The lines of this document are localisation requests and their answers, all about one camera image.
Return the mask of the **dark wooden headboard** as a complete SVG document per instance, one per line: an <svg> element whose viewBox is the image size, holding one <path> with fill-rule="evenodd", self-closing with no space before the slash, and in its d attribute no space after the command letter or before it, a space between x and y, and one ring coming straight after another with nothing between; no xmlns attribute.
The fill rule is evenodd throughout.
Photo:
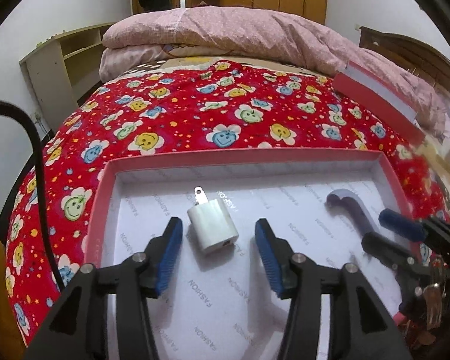
<svg viewBox="0 0 450 360"><path fill-rule="evenodd" d="M433 86L450 116L450 60L441 52L415 38L365 26L360 28L359 46L386 57Z"/></svg>

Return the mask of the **red shallow cardboard box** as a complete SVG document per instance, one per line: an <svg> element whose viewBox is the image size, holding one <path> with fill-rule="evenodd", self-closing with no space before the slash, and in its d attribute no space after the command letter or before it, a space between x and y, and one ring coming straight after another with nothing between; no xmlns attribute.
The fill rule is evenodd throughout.
<svg viewBox="0 0 450 360"><path fill-rule="evenodd" d="M188 210L201 187L222 201L238 240L201 252ZM325 267L355 263L390 314L401 295L393 272L366 255L361 234L328 194L356 194L372 218L408 202L389 160L378 151L218 150L122 158L99 174L85 261L99 267L143 251L178 217L184 237L169 286L148 310L161 359L274 359L289 302L270 289L254 242L267 219L293 250Z"/></svg>

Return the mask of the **white usb charger plug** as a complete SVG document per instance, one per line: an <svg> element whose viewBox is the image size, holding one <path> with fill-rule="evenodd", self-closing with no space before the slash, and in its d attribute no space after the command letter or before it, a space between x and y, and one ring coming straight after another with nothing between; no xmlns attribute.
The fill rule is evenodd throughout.
<svg viewBox="0 0 450 360"><path fill-rule="evenodd" d="M201 252L211 254L239 238L224 201L218 198L209 200L204 189L194 189L195 204L187 210L187 215L196 233Z"/></svg>

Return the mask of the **pink folded quilt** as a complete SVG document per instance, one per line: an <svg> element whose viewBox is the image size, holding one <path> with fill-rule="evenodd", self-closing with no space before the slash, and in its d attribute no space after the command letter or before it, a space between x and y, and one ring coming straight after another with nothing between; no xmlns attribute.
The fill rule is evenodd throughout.
<svg viewBox="0 0 450 360"><path fill-rule="evenodd" d="M446 106L425 80L334 30L293 14L246 7L153 11L113 24L102 44L99 75L104 82L155 59L164 45L274 60L330 77L354 62L410 100L423 128L442 133L446 126Z"/></svg>

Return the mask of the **red flower-pattern bedspread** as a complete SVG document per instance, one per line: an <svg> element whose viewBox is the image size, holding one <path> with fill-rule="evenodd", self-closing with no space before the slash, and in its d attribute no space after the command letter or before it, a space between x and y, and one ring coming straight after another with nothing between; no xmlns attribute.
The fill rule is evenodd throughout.
<svg viewBox="0 0 450 360"><path fill-rule="evenodd" d="M378 151L415 219L449 217L447 197L417 148L332 79L221 59L201 67L133 70L95 92L43 150L10 218L5 285L30 344L85 261L99 174L116 159L175 153L319 149Z"/></svg>

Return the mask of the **red box lid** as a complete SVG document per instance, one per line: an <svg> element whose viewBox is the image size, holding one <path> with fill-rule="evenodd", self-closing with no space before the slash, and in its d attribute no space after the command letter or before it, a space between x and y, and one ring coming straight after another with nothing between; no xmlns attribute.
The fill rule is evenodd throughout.
<svg viewBox="0 0 450 360"><path fill-rule="evenodd" d="M417 111L411 102L372 72L348 62L346 68L335 75L332 87L368 108L413 146L423 143L425 133L416 123Z"/></svg>

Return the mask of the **purple-grey curved plastic handle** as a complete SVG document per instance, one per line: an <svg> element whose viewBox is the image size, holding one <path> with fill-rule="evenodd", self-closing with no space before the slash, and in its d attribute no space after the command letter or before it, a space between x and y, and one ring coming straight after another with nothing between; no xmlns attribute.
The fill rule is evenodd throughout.
<svg viewBox="0 0 450 360"><path fill-rule="evenodd" d="M379 227L358 194L349 189L335 189L326 197L326 205L330 208L340 207L348 213L358 232L379 233Z"/></svg>

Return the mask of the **beige wooden shelf unit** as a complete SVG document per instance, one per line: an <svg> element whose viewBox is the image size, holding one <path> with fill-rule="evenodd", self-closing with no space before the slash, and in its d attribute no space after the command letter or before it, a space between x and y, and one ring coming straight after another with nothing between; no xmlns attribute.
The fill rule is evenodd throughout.
<svg viewBox="0 0 450 360"><path fill-rule="evenodd" d="M53 35L19 61L53 132L100 86L102 38L110 26L96 24Z"/></svg>

